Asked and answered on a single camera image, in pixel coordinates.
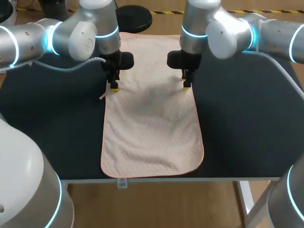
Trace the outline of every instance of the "black stool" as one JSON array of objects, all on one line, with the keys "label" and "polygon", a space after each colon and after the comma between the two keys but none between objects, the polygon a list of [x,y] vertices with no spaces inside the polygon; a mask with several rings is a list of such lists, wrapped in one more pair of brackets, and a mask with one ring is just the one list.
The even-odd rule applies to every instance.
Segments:
[{"label": "black stool", "polygon": [[148,29],[152,22],[152,14],[142,6],[128,5],[116,9],[120,32],[139,33]]}]

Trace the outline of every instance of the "blue led ring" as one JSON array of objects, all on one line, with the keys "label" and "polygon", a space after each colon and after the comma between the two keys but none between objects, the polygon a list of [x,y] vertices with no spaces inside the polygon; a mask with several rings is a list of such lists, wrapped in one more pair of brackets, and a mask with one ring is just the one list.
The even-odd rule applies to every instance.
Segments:
[{"label": "blue led ring", "polygon": [[291,41],[290,41],[290,45],[289,45],[289,57],[290,57],[291,61],[293,61],[294,63],[296,63],[296,62],[295,62],[295,60],[294,60],[294,58],[293,58],[293,53],[292,53],[292,51],[293,51],[293,44],[294,44],[296,35],[299,33],[299,31],[300,31],[301,28],[303,28],[303,27],[304,27],[304,24],[302,24],[302,25],[295,31],[295,33],[294,33],[294,35],[293,35],[293,37],[292,37],[292,39],[291,39]]},{"label": "blue led ring", "polygon": [[110,33],[110,34],[108,34],[108,35],[104,35],[104,36],[95,36],[95,37],[96,37],[96,38],[107,38],[107,37],[110,37],[110,36],[114,35],[117,31],[118,31],[118,26],[117,26],[117,28],[115,29],[114,32],[112,32],[112,33]]},{"label": "blue led ring", "polygon": [[59,188],[60,188],[60,195],[59,195],[59,201],[58,201],[58,204],[57,204],[57,207],[56,207],[56,210],[52,216],[52,218],[50,219],[50,221],[48,222],[48,224],[45,226],[45,228],[49,228],[49,226],[52,224],[52,222],[54,221],[58,211],[59,211],[59,207],[60,207],[60,204],[61,204],[61,199],[62,199],[62,186],[61,186],[61,181],[57,175],[57,178],[58,178],[58,181],[59,181]]},{"label": "blue led ring", "polygon": [[290,172],[291,172],[291,169],[292,167],[290,167],[290,170],[288,172],[288,176],[287,176],[287,191],[288,191],[288,195],[289,195],[289,199],[296,211],[296,213],[299,215],[299,217],[302,219],[302,221],[304,221],[304,216],[303,214],[300,212],[299,208],[297,207],[297,205],[295,204],[295,201],[294,201],[294,198],[293,196],[291,195],[291,191],[290,191],[290,186],[289,186],[289,177],[290,177]]},{"label": "blue led ring", "polygon": [[58,22],[51,30],[50,34],[48,34],[48,44],[50,45],[50,49],[52,50],[52,52],[54,52],[54,54],[58,55],[59,54],[54,50],[54,46],[53,46],[53,36],[54,36],[54,32],[57,29],[57,27],[62,23]]},{"label": "blue led ring", "polygon": [[14,67],[14,65],[17,63],[18,59],[19,59],[19,47],[18,47],[18,42],[17,42],[17,39],[16,37],[14,36],[14,34],[12,34],[11,31],[9,31],[6,27],[3,27],[3,26],[0,26],[0,29],[3,29],[4,31],[6,31],[10,38],[13,40],[14,42],[14,45],[15,45],[15,49],[16,49],[16,56],[15,56],[15,60],[14,62],[10,65],[11,68]]},{"label": "blue led ring", "polygon": [[191,33],[187,32],[186,29],[185,29],[183,26],[181,26],[181,28],[182,28],[182,30],[183,30],[187,35],[189,35],[189,36],[191,36],[191,37],[195,37],[195,38],[204,38],[204,37],[207,37],[207,35],[198,36],[198,35],[191,34]]},{"label": "blue led ring", "polygon": [[250,26],[250,24],[249,24],[248,21],[246,21],[246,20],[244,20],[244,19],[242,19],[242,18],[239,18],[239,19],[240,19],[241,21],[245,22],[245,23],[248,25],[249,30],[250,30],[250,33],[251,33],[251,42],[250,42],[249,47],[247,48],[247,50],[248,50],[248,49],[251,48],[251,46],[252,46],[252,44],[253,44],[253,31],[252,31],[252,28],[251,28],[251,26]]}]

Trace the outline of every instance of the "towel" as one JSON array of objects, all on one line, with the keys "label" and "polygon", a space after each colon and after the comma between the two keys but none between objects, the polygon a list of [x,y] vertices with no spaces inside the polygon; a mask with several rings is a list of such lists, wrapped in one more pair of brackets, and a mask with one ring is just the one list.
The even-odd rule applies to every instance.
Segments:
[{"label": "towel", "polygon": [[171,176],[198,168],[204,157],[192,89],[167,66],[180,36],[121,33],[121,51],[134,55],[121,71],[120,91],[105,92],[103,172],[114,178]]}]

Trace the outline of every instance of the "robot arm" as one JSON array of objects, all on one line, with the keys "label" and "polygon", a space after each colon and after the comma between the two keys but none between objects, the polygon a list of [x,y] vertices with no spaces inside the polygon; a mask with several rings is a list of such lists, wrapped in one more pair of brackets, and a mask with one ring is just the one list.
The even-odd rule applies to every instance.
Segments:
[{"label": "robot arm", "polygon": [[14,68],[41,58],[45,53],[87,60],[95,43],[99,48],[107,80],[114,92],[120,70],[133,67],[134,58],[121,52],[113,0],[80,0],[80,9],[64,22],[42,19],[20,26],[0,26],[0,68]]},{"label": "robot arm", "polygon": [[184,87],[189,88],[207,45],[220,59],[249,50],[304,63],[303,27],[300,23],[267,19],[259,14],[235,18],[221,7],[220,0],[187,0],[181,50],[170,52],[167,64],[182,69]]}]

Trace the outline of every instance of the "black table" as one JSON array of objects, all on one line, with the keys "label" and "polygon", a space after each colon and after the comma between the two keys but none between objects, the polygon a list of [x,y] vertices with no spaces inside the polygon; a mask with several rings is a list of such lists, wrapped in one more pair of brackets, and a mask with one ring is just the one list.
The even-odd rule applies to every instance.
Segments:
[{"label": "black table", "polygon": [[[289,62],[279,63],[296,80]],[[48,55],[57,67],[77,63]],[[8,72],[0,112],[31,137],[63,180],[108,179],[100,168],[105,74],[99,62],[73,73],[25,66]],[[209,51],[193,91],[205,157],[182,178],[278,178],[304,152],[304,102],[269,60]]]}]

